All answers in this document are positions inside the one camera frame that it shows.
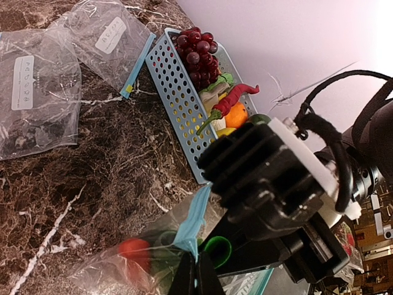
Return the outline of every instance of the toy orange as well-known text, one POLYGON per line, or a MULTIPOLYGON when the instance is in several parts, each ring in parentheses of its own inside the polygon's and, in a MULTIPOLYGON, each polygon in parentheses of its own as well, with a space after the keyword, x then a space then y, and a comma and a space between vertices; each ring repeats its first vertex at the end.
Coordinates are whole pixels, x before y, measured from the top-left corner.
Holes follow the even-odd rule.
POLYGON ((231 108, 225 116, 227 128, 240 128, 248 119, 246 107, 239 101, 231 108))

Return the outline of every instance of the green handle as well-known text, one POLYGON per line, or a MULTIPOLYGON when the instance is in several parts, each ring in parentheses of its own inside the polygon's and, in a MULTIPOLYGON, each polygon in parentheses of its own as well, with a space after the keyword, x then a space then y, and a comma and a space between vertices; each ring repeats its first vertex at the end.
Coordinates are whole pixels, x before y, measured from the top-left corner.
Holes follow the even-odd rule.
POLYGON ((227 238, 216 236, 207 242, 203 250, 209 254, 214 269, 218 269, 230 259, 232 255, 232 244, 227 238))

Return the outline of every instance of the clear plastic bag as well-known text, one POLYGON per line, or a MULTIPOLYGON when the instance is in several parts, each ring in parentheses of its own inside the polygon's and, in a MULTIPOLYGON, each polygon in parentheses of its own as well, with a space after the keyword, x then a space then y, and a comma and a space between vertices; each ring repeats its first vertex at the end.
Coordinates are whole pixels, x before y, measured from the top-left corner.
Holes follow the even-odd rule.
POLYGON ((352 230, 345 222, 342 222, 335 229, 334 234, 349 256, 349 263, 336 273, 335 277, 342 278, 347 283, 353 284, 355 275, 352 269, 356 269, 361 273, 364 272, 362 255, 360 251, 355 248, 355 239, 352 230))
POLYGON ((129 97, 155 35, 119 0, 82 0, 54 25, 69 28, 78 59, 129 97))
POLYGON ((0 160, 76 144, 82 78, 69 31, 0 36, 0 160))
MULTIPOLYGON (((173 245, 180 224, 186 220, 193 195, 151 224, 141 235, 89 259, 72 272, 69 279, 95 294, 122 290, 127 294, 167 294, 183 250, 173 245)), ((201 243, 217 225, 219 216, 208 204, 201 243)))

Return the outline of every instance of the marble countertop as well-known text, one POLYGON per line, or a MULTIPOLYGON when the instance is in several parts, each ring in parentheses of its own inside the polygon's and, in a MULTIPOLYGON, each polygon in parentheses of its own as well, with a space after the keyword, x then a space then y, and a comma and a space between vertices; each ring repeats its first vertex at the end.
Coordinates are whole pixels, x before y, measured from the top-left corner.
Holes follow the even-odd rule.
MULTIPOLYGON (((46 28, 76 2, 3 0, 0 31, 46 28)), ((175 0, 123 2, 157 36, 191 25, 175 0)), ((84 294, 72 266, 161 216, 154 198, 170 209, 198 187, 147 68, 120 101, 81 67, 78 145, 0 162, 0 295, 84 294)))

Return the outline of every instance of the blue plastic basket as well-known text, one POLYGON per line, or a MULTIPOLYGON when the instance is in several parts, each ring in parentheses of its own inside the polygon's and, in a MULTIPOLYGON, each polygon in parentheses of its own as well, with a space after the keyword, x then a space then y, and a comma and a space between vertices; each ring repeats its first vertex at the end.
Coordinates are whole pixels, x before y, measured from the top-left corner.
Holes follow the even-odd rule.
MULTIPOLYGON (((206 180, 203 178, 203 171, 197 167, 197 161, 207 146, 217 139, 217 135, 211 126, 200 136, 196 135, 208 116, 171 41, 171 38, 179 33, 180 31, 176 29, 165 29, 157 45, 146 56, 146 64, 192 172, 198 183, 203 184, 206 180)), ((222 45, 219 44, 215 56, 219 60, 220 70, 223 73, 231 73, 235 84, 242 83, 239 73, 222 45)), ((249 95, 243 95, 240 102, 245 105, 249 116, 256 113, 249 95)))

